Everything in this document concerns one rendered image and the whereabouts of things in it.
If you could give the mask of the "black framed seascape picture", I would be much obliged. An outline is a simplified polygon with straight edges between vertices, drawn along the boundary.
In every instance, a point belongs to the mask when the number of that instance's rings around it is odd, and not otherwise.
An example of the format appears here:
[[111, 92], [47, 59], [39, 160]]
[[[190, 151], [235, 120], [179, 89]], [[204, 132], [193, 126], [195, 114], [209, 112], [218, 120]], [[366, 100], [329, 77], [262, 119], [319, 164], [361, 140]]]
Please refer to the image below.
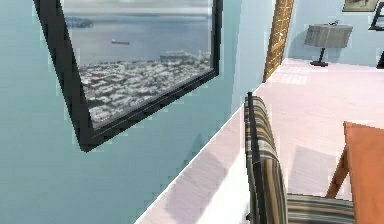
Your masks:
[[89, 152], [218, 76], [223, 0], [33, 0]]

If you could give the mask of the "brown wooden door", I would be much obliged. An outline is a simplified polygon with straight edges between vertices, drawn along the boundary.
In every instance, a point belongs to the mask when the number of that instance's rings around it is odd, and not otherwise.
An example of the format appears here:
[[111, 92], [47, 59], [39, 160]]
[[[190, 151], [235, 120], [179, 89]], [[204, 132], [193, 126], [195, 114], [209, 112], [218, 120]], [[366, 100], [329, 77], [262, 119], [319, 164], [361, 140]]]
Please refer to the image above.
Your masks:
[[289, 31], [294, 0], [276, 0], [269, 37], [263, 82], [281, 65]]

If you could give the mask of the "grey shade floor lamp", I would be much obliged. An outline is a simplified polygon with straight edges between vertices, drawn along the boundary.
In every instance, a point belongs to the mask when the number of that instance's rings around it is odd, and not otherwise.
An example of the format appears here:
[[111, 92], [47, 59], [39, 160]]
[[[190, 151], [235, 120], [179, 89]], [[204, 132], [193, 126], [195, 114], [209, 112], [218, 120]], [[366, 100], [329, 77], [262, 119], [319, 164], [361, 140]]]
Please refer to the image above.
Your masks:
[[312, 66], [326, 67], [323, 56], [327, 48], [345, 48], [348, 44], [353, 27], [339, 25], [338, 21], [328, 24], [310, 25], [307, 30], [304, 44], [321, 49], [319, 59], [312, 61]]

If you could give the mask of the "small framed wall picture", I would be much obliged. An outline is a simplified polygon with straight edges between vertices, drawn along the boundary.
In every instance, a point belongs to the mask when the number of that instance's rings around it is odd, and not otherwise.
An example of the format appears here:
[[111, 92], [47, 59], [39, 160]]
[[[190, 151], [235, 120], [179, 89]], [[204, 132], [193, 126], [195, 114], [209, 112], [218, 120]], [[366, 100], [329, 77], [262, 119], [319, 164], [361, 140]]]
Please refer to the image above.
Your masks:
[[379, 0], [345, 0], [343, 12], [373, 12]]

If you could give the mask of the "black framed wall picture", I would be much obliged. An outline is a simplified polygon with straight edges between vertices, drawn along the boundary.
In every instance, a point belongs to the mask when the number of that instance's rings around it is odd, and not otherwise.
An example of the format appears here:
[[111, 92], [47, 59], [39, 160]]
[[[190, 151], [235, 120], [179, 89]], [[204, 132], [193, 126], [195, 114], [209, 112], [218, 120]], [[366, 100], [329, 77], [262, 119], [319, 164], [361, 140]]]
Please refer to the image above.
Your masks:
[[380, 2], [376, 9], [372, 23], [369, 27], [370, 30], [384, 31], [384, 13], [382, 12], [383, 8], [384, 8], [384, 2]]

